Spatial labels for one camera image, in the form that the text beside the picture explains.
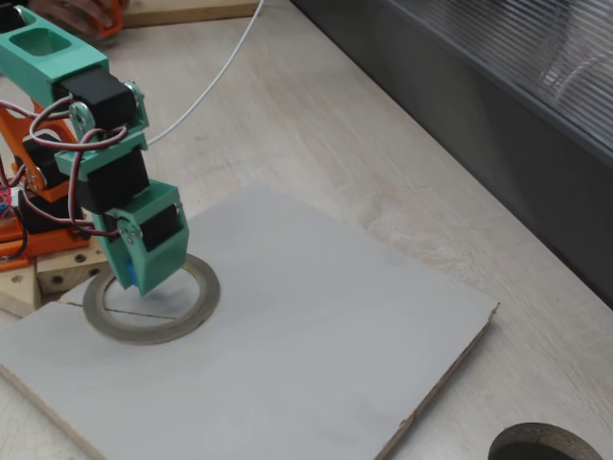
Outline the person's hand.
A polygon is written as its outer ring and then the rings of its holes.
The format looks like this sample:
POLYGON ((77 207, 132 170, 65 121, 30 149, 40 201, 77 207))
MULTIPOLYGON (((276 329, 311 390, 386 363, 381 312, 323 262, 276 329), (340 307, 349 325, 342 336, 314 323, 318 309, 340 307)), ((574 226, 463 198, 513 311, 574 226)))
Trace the person's hand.
POLYGON ((112 25, 112 19, 106 13, 107 1, 92 0, 35 0, 28 2, 28 8, 55 22, 65 26, 71 32, 84 35, 96 35, 99 30, 93 24, 97 21, 105 27, 112 25))

